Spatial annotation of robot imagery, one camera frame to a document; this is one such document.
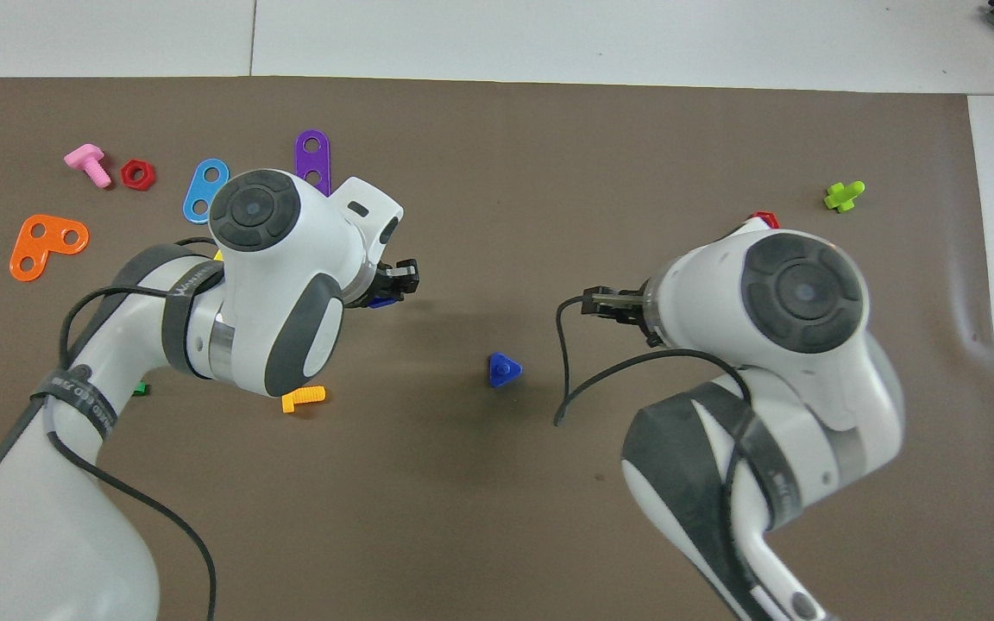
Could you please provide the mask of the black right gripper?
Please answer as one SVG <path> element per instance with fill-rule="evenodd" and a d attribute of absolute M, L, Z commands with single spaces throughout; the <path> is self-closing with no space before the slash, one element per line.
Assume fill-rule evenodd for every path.
<path fill-rule="evenodd" d="M 582 314 L 639 327 L 648 346 L 662 346 L 662 337 L 655 333 L 646 318 L 645 291 L 645 285 L 635 290 L 604 285 L 585 288 L 582 292 Z"/>

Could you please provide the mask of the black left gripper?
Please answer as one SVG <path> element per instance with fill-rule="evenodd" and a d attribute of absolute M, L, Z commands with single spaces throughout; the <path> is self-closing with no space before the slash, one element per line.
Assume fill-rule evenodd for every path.
<path fill-rule="evenodd" d="M 418 260 L 400 260 L 395 265 L 380 262 L 374 278 L 375 298 L 405 298 L 419 287 Z"/>

